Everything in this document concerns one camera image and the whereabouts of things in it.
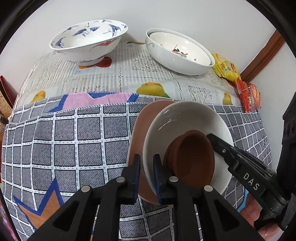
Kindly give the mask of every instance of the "brown clay bowl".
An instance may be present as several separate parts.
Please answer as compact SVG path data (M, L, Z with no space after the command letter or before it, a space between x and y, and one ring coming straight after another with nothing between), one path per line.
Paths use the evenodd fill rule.
M188 186L203 187L210 184L214 174L214 150L206 135L190 130L168 146L164 165Z

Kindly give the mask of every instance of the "wooden trim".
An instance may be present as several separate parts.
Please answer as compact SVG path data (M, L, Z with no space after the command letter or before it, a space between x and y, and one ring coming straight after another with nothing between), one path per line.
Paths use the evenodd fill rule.
M272 60L285 43L281 34L275 30L266 46L257 54L254 60L240 74L244 82L250 82Z

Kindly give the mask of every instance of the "white plate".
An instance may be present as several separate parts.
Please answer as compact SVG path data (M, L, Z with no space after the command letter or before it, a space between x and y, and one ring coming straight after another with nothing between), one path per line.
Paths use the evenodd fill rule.
M199 130L205 135L213 133L233 146L233 140L223 119L210 107L195 101L179 101L164 108L151 123L143 147L143 166L147 181L155 190L153 155L161 160L169 144L189 130ZM215 155L215 170L210 185L222 194L231 179L228 165L222 156Z

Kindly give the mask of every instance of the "wall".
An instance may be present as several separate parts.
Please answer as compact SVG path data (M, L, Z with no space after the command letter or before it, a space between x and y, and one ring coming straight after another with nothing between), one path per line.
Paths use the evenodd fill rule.
M129 27L124 40L145 41L149 28L188 35L242 71L274 32L270 22L245 0L96 1L49 0L17 30L0 55L0 73L19 90L34 62L50 52L60 31L93 19L117 19Z
M276 170L281 154L284 121L282 116L296 91L296 59L285 43L268 65L252 80L261 93L260 115Z

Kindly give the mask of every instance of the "human hand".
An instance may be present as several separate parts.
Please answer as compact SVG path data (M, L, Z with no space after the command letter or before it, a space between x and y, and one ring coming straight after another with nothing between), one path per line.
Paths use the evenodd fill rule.
M244 207L240 214L247 220L247 222L254 227L254 221L259 218L260 211L257 201L252 197L250 193L247 195L246 207ZM264 240L270 240L274 235L278 233L280 228L276 223L270 223L258 230L258 233Z

